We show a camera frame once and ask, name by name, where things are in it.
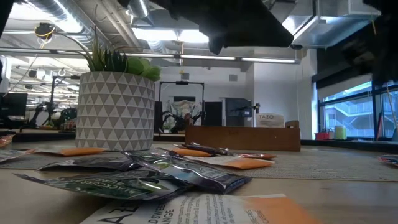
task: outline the glass window pane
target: glass window pane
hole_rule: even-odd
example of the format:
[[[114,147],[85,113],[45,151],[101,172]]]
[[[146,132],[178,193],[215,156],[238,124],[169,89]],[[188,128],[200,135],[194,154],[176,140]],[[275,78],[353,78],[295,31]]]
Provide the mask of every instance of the glass window pane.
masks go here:
[[[325,106],[325,126],[345,126],[347,137],[374,137],[371,97]]]
[[[356,87],[352,87],[348,90],[341,91],[339,93],[336,93],[334,95],[328,96],[323,99],[323,101],[330,101],[330,100],[335,100],[335,99],[340,99],[346,96],[353,96],[358,93],[364,93],[366,91],[371,91],[372,90],[372,82],[366,82],[361,85],[358,85]]]
[[[398,91],[390,91],[390,96],[391,96],[392,110],[394,111],[394,114],[397,119]],[[394,123],[394,118],[392,116],[392,110],[387,93],[383,94],[382,102],[383,102],[383,115],[384,115],[384,121],[383,121],[384,137],[391,138],[396,127]]]

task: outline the wooden table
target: wooden table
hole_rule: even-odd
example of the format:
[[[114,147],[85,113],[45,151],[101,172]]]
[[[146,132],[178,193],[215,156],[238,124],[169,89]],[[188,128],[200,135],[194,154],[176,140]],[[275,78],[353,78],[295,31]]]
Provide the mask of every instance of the wooden table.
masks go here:
[[[22,180],[76,175],[0,170],[0,223],[80,223],[109,200]],[[286,194],[324,223],[397,223],[398,184],[336,180],[253,179],[234,195]]]

